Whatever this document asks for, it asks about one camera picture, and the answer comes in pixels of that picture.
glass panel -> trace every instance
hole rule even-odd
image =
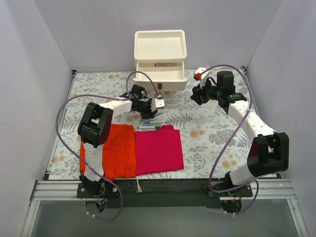
[[[249,200],[243,200],[243,206]],[[117,209],[102,212],[114,216]],[[113,222],[86,214],[84,201],[41,201],[33,237],[298,236],[285,199],[257,200],[236,217],[204,207],[124,208]]]

blue pen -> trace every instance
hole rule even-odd
[[[150,121],[150,120],[145,120],[144,124],[154,124],[154,123],[167,123],[166,120],[161,120],[161,121]]]

black base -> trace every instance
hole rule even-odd
[[[224,211],[229,213],[237,213],[241,211],[242,202],[241,201],[221,201],[221,206]]]
[[[216,194],[207,191],[208,179],[145,179],[139,180],[142,193],[136,193],[136,180],[115,180],[122,194],[124,207],[172,207],[172,206],[206,206],[207,208],[221,208],[219,197],[228,197],[228,194]],[[212,185],[221,183],[216,179]],[[84,188],[78,185],[78,198],[95,198]],[[113,187],[105,183],[108,195],[107,208],[118,208],[119,193],[113,192]],[[251,189],[242,189],[243,197],[252,197]]]

marker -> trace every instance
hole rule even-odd
[[[155,63],[155,67],[176,67],[175,63]]]
[[[144,124],[154,124],[154,123],[167,123],[167,120],[154,120],[154,121],[150,121],[150,120],[146,120],[144,121]]]
[[[139,126],[139,129],[159,129],[161,126]]]

cable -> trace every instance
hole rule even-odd
[[[246,184],[242,184],[242,185],[238,185],[234,188],[231,188],[231,189],[226,189],[226,190],[214,190],[212,189],[212,186],[211,186],[211,181],[212,181],[212,177],[213,177],[213,174],[214,174],[214,171],[215,171],[215,168],[216,168],[216,165],[218,164],[220,158],[222,157],[224,151],[226,150],[226,148],[228,147],[229,143],[232,141],[233,137],[236,135],[236,133],[239,131],[239,129],[241,128],[243,122],[246,120],[248,114],[250,113],[250,109],[252,107],[252,104],[253,104],[253,94],[252,94],[252,90],[250,88],[250,84],[249,82],[247,81],[246,77],[238,70],[238,68],[232,66],[232,65],[228,65],[228,64],[218,64],[218,65],[215,65],[215,66],[211,66],[209,68],[207,68],[206,70],[204,70],[201,75],[203,75],[204,73],[212,70],[213,68],[217,68],[217,67],[229,67],[229,68],[233,68],[235,69],[242,77],[242,79],[245,81],[246,83],[246,86],[248,88],[248,91],[249,91],[249,96],[250,96],[250,102],[249,102],[249,107],[248,107],[248,111],[245,113],[244,117],[242,118],[242,120],[240,121],[240,123],[238,124],[237,128],[234,130],[234,132],[232,133],[232,135],[229,137],[228,141],[226,142],[226,144],[224,145],[224,147],[222,148],[221,152],[219,153],[218,157],[216,158],[215,162],[214,162],[214,165],[212,167],[212,170],[211,170],[211,173],[209,175],[209,179],[208,179],[208,186],[210,188],[210,190],[214,193],[218,193],[218,194],[221,194],[221,193],[226,193],[226,192],[230,192],[230,191],[234,191],[234,190],[237,190],[237,189],[240,189],[242,187],[245,187],[247,185],[249,185],[249,183],[246,183]],[[255,180],[256,183],[257,183],[257,192],[259,190],[259,183],[257,182],[257,180]],[[253,201],[250,203],[250,205],[245,209],[248,210],[254,203],[255,199],[257,198],[257,193],[256,195],[254,196],[254,199]]]
[[[107,200],[107,198],[105,197],[102,201],[100,201],[100,203],[103,203],[104,201],[106,201]]]
[[[236,200],[237,196],[238,196],[238,193],[236,193],[236,196],[234,197],[234,199],[232,199],[232,200],[230,200],[230,201],[231,201],[231,202],[234,202],[234,201]]]
[[[215,80],[214,80],[212,77],[209,77],[209,78],[207,78],[207,79],[211,79],[212,82],[214,83],[214,85],[217,85],[217,83],[215,82]]]
[[[64,139],[63,139],[63,138],[61,137],[61,135],[60,135],[60,132],[59,132],[59,129],[58,129],[58,127],[59,127],[59,122],[58,122],[58,121],[59,121],[60,114],[61,114],[62,110],[64,109],[64,107],[65,107],[70,101],[72,101],[72,100],[74,100],[74,99],[77,99],[77,98],[79,98],[79,97],[98,97],[98,98],[110,99],[110,100],[118,100],[118,101],[130,100],[130,99],[131,99],[131,95],[130,95],[130,93],[129,93],[129,91],[128,91],[128,81],[129,81],[130,77],[131,77],[133,74],[135,74],[135,73],[141,73],[141,74],[143,74],[145,77],[147,77],[147,79],[152,83],[156,94],[158,95],[158,91],[157,91],[157,89],[156,89],[156,87],[155,87],[153,81],[149,78],[149,76],[148,76],[147,74],[145,74],[144,72],[134,71],[134,72],[131,72],[131,73],[128,75],[127,79],[126,79],[126,92],[127,92],[127,96],[128,96],[127,99],[125,99],[125,98],[119,98],[119,99],[118,99],[118,98],[112,98],[112,97],[102,96],[102,95],[89,95],[89,94],[76,95],[76,96],[74,96],[74,97],[72,97],[72,98],[66,100],[66,101],[62,104],[62,106],[59,108],[59,111],[58,111],[57,116],[56,116],[55,129],[56,129],[57,136],[58,136],[59,140],[61,141],[61,143],[62,143],[73,155],[75,155],[75,157],[77,157],[77,158],[78,158],[79,160],[81,160],[89,169],[91,169],[91,171],[92,171],[93,173],[95,173],[97,176],[99,176],[99,177],[100,177],[101,179],[103,179],[105,182],[109,182],[111,185],[113,185],[113,186],[114,186],[115,188],[117,188],[117,190],[118,190],[119,198],[120,198],[120,206],[119,206],[119,211],[118,211],[118,213],[117,213],[113,218],[108,219],[108,218],[105,218],[105,217],[103,217],[103,216],[100,216],[100,215],[97,215],[97,214],[93,214],[93,213],[88,212],[88,213],[91,214],[92,216],[97,217],[97,218],[100,218],[100,219],[102,219],[102,220],[104,220],[104,221],[113,221],[113,220],[115,220],[115,219],[120,215],[120,213],[121,213],[121,211],[122,211],[122,208],[123,208],[122,192],[121,192],[121,190],[119,189],[119,187],[118,187],[115,183],[113,183],[111,180],[109,180],[109,179],[103,177],[101,174],[99,174],[97,171],[95,171],[83,158],[81,158],[74,150],[72,150],[72,149],[66,144],[66,142],[64,141]]]
[[[240,201],[242,198],[242,191],[240,192],[240,198],[237,201]]]
[[[105,194],[105,188],[103,189],[103,193],[102,193],[101,195],[99,195],[99,196],[95,196],[95,195],[93,195],[93,197],[95,197],[95,198],[99,198],[100,196],[103,196],[103,194]]]

